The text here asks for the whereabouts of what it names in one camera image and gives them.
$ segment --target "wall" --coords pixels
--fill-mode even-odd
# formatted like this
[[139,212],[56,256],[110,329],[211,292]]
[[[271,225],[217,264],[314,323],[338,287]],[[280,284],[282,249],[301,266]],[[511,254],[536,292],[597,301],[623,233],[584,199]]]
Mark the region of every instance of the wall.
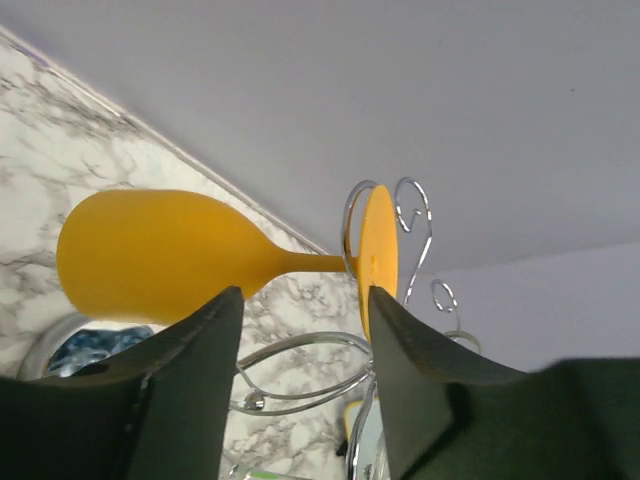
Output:
[[[2,36],[0,79],[0,374],[15,374],[34,339],[73,311],[56,275],[56,241],[71,209],[99,190],[203,193],[239,210],[278,245],[309,252],[255,205],[213,182],[214,175],[189,166],[192,159]],[[353,284],[339,274],[280,277],[246,303],[240,355],[317,330],[361,331]],[[252,377],[272,391],[309,391],[347,378],[362,365],[361,357],[344,348],[315,346],[270,360],[252,369]],[[241,383],[236,399],[247,390]],[[342,441],[343,406],[331,402],[275,418],[231,414],[225,445],[253,465],[339,478],[343,462],[335,449]]]
[[637,0],[0,0],[0,21],[327,250],[356,182],[404,175],[434,271],[640,241]]
[[[563,357],[640,356],[640,243],[437,275],[454,290],[463,326],[483,353],[520,369]],[[430,280],[410,310],[441,331]]]

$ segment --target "yellow object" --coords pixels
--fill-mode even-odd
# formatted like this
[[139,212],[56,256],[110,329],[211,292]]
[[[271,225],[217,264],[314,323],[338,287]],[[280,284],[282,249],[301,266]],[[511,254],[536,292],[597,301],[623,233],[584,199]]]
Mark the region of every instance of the yellow object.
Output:
[[[355,262],[367,337],[369,286],[395,295],[397,250],[393,202],[378,186]],[[230,285],[249,298],[285,273],[345,270],[341,257],[283,250],[228,205],[178,190],[110,190],[85,199],[63,225],[57,268],[80,312],[160,324],[186,318]]]
[[384,185],[373,189],[367,202],[356,262],[360,318],[367,340],[369,331],[369,288],[384,288],[393,297],[398,289],[398,235],[396,216],[389,190]]

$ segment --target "white marble surface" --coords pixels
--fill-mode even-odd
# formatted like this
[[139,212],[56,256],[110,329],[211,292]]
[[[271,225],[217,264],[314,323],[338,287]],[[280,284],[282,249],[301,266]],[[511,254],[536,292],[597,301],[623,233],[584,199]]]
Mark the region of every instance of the white marble surface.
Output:
[[[237,208],[278,245],[305,250],[154,135],[21,53],[6,37],[0,37],[0,79],[1,374],[14,375],[37,335],[73,310],[56,276],[56,240],[70,210],[98,190],[170,187],[204,193]],[[360,333],[354,285],[340,274],[281,277],[247,302],[240,355],[320,330]],[[362,360],[344,348],[313,347],[270,360],[253,375],[263,388],[300,392],[346,378]],[[236,388],[234,397],[241,398],[243,385]],[[226,446],[243,461],[273,471],[343,478],[335,449],[343,435],[344,403],[280,418],[231,414]]]

